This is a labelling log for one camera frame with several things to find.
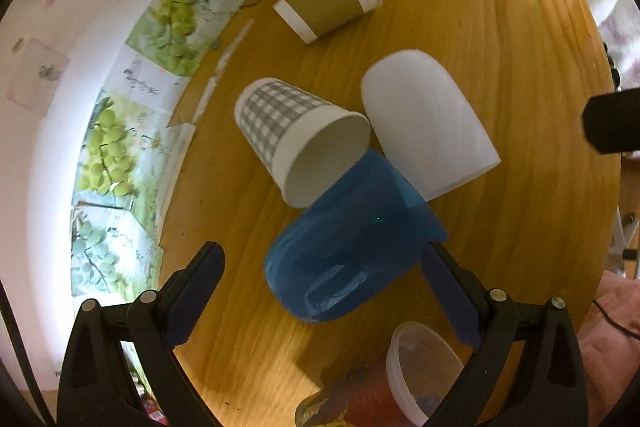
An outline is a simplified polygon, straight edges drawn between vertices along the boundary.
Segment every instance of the gray checkered pattern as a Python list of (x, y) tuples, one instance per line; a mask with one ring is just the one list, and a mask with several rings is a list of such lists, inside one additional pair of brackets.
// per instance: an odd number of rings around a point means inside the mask
[(238, 127), (271, 172), (273, 154), (285, 131), (303, 114), (329, 102), (280, 80), (263, 84), (242, 106)]

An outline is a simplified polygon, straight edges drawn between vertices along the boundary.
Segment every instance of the silver bolt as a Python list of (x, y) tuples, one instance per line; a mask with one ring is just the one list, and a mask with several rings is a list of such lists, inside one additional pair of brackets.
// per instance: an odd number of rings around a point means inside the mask
[(559, 310), (564, 309), (566, 304), (564, 304), (564, 299), (561, 297), (551, 297), (551, 304), (553, 304), (554, 308), (558, 308)]
[(91, 310), (93, 310), (95, 308), (95, 299), (87, 299), (86, 301), (84, 301), (82, 303), (82, 311), (83, 312), (90, 312)]
[(146, 292), (142, 292), (140, 295), (140, 302), (149, 304), (149, 302), (153, 302), (156, 300), (156, 292), (153, 290), (147, 290)]
[(500, 288), (494, 288), (489, 292), (489, 295), (496, 302), (505, 302), (507, 300), (507, 294)]

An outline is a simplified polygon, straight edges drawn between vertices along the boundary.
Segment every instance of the wooden table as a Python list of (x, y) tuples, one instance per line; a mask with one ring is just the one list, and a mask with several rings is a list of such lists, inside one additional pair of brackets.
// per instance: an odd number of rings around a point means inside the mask
[[(597, 286), (618, 199), (617, 156), (582, 137), (587, 99), (611, 90), (602, 42), (584, 0), (383, 0), (383, 7), (311, 46), (262, 0), (226, 28), (232, 56), (198, 124), (164, 227), (162, 280), (208, 240), (226, 274), (178, 356), (225, 427), (285, 427), (301, 399), (386, 349), (394, 328), (421, 321), (465, 358), (414, 269), (350, 315), (303, 324), (267, 288), (262, 261), (298, 212), (236, 128), (241, 89), (275, 76), (363, 111), (360, 79), (376, 60), (418, 48), (450, 72), (502, 158), (488, 174), (433, 201), (447, 248), (487, 287), (543, 303), (559, 295), (579, 327)], [(222, 51), (192, 81), (175, 121), (189, 120)], [(510, 367), (513, 368), (513, 357)], [(495, 410), (504, 386), (492, 398)]]

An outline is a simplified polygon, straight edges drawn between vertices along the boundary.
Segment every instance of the checkered paper cup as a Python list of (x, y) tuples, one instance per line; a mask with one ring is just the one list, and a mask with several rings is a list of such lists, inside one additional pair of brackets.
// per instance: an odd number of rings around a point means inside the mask
[(236, 101), (236, 125), (280, 188), (305, 208), (369, 148), (369, 120), (277, 78), (260, 78)]

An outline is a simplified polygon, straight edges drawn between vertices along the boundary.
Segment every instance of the grape bunch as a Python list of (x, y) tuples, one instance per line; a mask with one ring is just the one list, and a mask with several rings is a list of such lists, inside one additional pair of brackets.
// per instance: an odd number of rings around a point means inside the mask
[(74, 233), (71, 247), (71, 288), (74, 296), (80, 295), (79, 287), (86, 290), (117, 292), (120, 274), (116, 272), (119, 258), (104, 242), (104, 229), (83, 221)]
[(113, 109), (110, 109), (111, 105), (111, 101), (105, 104), (87, 133), (88, 155), (82, 165), (78, 189), (126, 196), (133, 191), (129, 177), (134, 161), (125, 143), (128, 132), (124, 124), (117, 120)]
[(200, 50), (188, 37), (196, 30), (194, 6), (200, 0), (154, 0), (133, 28), (127, 44), (165, 70), (191, 77)]

